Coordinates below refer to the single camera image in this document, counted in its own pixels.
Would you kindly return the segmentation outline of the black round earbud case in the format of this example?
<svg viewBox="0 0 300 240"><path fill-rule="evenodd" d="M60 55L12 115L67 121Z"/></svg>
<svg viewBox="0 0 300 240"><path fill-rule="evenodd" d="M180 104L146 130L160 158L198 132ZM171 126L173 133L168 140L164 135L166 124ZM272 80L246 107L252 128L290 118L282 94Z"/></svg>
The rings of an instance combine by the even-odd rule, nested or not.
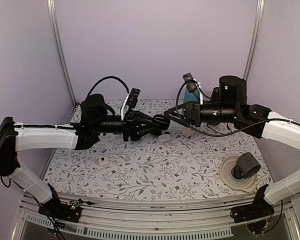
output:
<svg viewBox="0 0 300 240"><path fill-rule="evenodd" d="M159 124L159 129L162 131L167 130L170 127L171 120L161 114L156 114L153 116L153 121Z"/></svg>

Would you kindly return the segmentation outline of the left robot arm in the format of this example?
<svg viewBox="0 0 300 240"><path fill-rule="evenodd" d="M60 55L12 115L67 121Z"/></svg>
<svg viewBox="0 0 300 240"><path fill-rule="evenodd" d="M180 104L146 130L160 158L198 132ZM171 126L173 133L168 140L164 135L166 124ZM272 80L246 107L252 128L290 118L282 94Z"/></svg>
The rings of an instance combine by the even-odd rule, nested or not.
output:
<svg viewBox="0 0 300 240"><path fill-rule="evenodd" d="M0 177L7 177L30 193L53 216L64 213L64 205L46 182L39 179L18 160L18 152L33 149L88 150L100 134L122 135L123 140L137 141L141 137L160 135L170 126L163 115L151 117L135 110L138 95L126 96L117 115L101 94L92 94L80 104L79 122L64 125L34 125L15 122L5 117L0 125Z"/></svg>

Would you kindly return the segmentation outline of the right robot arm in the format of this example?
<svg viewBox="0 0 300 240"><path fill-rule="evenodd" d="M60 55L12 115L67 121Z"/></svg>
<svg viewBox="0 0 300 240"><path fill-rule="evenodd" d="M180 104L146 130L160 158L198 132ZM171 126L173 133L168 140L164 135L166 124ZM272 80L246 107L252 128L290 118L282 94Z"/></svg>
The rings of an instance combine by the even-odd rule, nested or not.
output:
<svg viewBox="0 0 300 240"><path fill-rule="evenodd" d="M199 133L202 123L231 123L236 132L258 139L273 140L300 150L300 123L286 118L268 107L247 103L246 80L233 75L219 78L211 96L190 73L183 75L183 85L190 93L199 91L199 101L188 101L166 110L164 116Z"/></svg>

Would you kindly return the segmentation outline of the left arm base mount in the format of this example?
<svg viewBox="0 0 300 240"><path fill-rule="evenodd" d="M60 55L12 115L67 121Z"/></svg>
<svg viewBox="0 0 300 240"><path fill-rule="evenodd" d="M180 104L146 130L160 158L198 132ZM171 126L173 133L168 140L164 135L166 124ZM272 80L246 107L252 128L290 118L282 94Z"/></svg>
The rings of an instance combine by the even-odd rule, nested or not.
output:
<svg viewBox="0 0 300 240"><path fill-rule="evenodd" d="M54 188L50 184L48 187L51 190L52 199L46 203L40 203L38 213L54 219L78 223L82 213L80 202L71 200L62 203Z"/></svg>

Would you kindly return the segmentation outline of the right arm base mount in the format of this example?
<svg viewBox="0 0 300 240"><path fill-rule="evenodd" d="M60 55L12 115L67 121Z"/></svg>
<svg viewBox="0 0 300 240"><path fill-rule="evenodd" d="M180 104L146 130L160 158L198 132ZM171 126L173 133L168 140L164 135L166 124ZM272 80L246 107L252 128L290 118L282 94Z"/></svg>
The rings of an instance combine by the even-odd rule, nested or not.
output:
<svg viewBox="0 0 300 240"><path fill-rule="evenodd" d="M258 189L252 203L236 206L230 210L230 217L235 223L251 221L274 214L273 205L267 203L264 199L268 186L266 184Z"/></svg>

